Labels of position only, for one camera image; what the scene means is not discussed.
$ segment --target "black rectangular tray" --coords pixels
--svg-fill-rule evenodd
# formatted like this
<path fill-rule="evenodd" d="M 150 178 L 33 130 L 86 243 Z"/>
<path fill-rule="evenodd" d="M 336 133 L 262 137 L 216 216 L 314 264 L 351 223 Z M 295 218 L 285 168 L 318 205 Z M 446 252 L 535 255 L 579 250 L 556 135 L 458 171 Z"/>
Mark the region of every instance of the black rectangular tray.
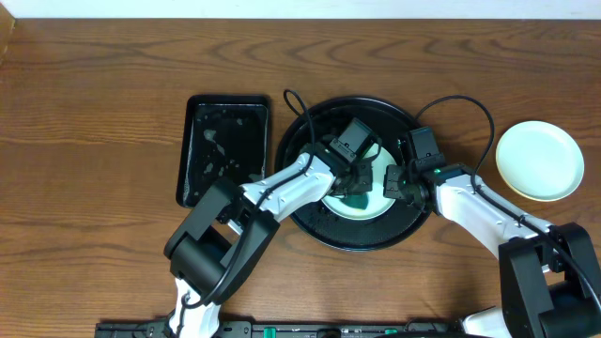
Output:
<path fill-rule="evenodd" d="M 263 179 L 269 134 L 270 101 L 265 96 L 192 96 L 186 107 L 177 203 L 194 207 L 221 176 L 236 184 Z"/>

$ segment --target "white disc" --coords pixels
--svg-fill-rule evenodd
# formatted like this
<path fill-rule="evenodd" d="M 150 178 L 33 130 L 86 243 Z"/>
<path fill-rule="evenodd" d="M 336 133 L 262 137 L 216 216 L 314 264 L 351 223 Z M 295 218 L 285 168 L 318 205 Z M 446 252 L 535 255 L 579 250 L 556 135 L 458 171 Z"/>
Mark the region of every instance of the white disc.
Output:
<path fill-rule="evenodd" d="M 363 157 L 370 157 L 377 153 L 378 145 L 372 145 Z M 351 196 L 352 198 L 365 199 L 365 208 L 349 206 L 344 203 L 343 199 L 332 196 L 324 197 L 322 199 L 323 203 L 333 213 L 355 221 L 369 220 L 383 214 L 394 204 L 393 199 L 384 197 L 384 176 L 386 175 L 386 167 L 390 164 L 396 165 L 396 161 L 386 149 L 382 148 L 378 157 L 372 162 L 372 191 L 361 196 Z"/>
<path fill-rule="evenodd" d="M 546 202 L 574 192 L 584 175 L 584 159 L 576 141 L 541 121 L 516 124 L 502 136 L 497 166 L 514 191 Z"/>

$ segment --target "black container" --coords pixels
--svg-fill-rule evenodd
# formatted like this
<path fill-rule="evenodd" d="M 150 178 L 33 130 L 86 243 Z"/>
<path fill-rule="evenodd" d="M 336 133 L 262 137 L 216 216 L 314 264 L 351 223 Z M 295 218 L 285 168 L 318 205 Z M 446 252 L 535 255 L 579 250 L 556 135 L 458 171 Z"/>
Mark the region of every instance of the black container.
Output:
<path fill-rule="evenodd" d="M 316 125 L 316 137 L 339 134 L 352 117 L 358 117 L 382 138 L 382 146 L 397 164 L 405 163 L 399 149 L 399 136 L 420 127 L 406 111 L 379 99 L 344 97 L 327 100 L 309 110 Z M 291 164 L 301 147 L 309 143 L 309 130 L 303 118 L 298 118 L 286 131 L 275 158 L 275 171 Z M 369 251 L 387 248 L 407 238 L 428 218 L 402 201 L 396 201 L 384 214 L 365 221 L 353 221 L 331 212 L 321 201 L 301 207 L 291 215 L 305 232 L 335 248 Z"/>
<path fill-rule="evenodd" d="M 265 177 L 270 102 L 264 96 L 196 95 L 188 100 L 177 203 L 194 207 L 219 177 L 240 185 Z"/>

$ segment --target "white background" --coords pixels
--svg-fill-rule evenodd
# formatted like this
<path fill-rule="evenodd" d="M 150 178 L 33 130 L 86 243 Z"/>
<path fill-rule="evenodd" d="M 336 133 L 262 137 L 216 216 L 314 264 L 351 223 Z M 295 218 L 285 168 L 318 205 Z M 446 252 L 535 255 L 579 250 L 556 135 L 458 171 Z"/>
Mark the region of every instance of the white background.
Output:
<path fill-rule="evenodd" d="M 601 0 L 0 0 L 15 18 L 601 19 Z"/>

